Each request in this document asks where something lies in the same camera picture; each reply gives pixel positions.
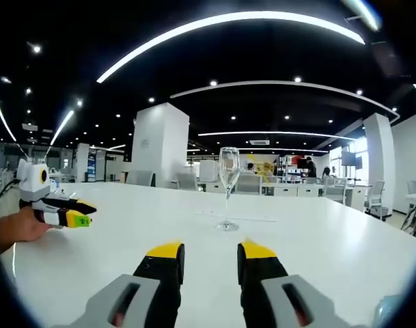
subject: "white desk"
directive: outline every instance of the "white desk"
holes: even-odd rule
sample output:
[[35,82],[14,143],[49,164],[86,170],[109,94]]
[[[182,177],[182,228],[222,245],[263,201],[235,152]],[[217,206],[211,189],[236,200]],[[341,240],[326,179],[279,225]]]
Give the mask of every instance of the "white desk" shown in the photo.
[[200,214],[224,211],[221,194],[112,182],[62,188],[97,205],[92,226],[16,244],[18,293],[45,327],[77,319],[147,250],[177,238],[186,256],[176,327],[245,327],[236,246],[246,237],[332,298],[350,324],[370,325],[376,304],[403,291],[416,266],[416,238],[323,197],[232,195],[228,213],[253,220],[235,220],[239,229],[224,232],[214,229],[223,218]]

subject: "air vent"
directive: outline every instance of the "air vent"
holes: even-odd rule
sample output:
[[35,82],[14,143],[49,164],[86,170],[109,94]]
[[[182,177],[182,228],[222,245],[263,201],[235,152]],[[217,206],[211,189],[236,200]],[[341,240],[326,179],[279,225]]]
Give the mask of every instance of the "air vent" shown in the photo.
[[269,146],[270,140],[250,140],[252,146]]

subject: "cable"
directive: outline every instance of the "cable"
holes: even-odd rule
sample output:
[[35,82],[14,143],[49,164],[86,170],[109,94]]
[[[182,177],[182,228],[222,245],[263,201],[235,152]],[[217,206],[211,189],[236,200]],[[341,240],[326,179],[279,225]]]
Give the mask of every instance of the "cable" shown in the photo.
[[8,189],[8,186],[10,186],[10,185],[12,185],[14,183],[18,183],[18,182],[19,182],[19,180],[13,179],[9,183],[7,183],[6,186],[4,186],[3,190],[0,192],[0,199],[1,199],[1,196],[4,194],[4,192]]

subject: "screen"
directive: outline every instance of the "screen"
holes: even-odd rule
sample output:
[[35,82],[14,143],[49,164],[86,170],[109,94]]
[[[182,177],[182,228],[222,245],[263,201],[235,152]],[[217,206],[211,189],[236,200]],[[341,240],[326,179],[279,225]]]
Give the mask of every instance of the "screen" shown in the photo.
[[357,155],[354,152],[342,152],[342,165],[355,166],[357,164]]
[[298,169],[307,169],[308,164],[306,163],[306,159],[298,159],[297,160],[297,168]]

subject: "person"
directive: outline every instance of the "person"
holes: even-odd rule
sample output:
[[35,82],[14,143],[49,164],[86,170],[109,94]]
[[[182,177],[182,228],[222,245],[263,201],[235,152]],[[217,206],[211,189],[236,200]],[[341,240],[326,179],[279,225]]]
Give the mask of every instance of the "person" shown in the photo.
[[317,178],[316,164],[314,164],[314,162],[312,161],[312,158],[307,157],[306,163],[308,165],[308,178]]
[[242,174],[255,174],[255,171],[253,170],[253,163],[247,164],[247,169],[242,171]]
[[51,226],[35,218],[31,206],[19,212],[0,218],[0,252],[3,253],[17,241],[35,241],[44,235]]
[[322,183],[324,184],[324,182],[325,182],[325,180],[327,179],[327,178],[330,178],[331,177],[331,169],[329,169],[329,167],[325,167],[324,169],[323,169],[323,175],[322,175]]

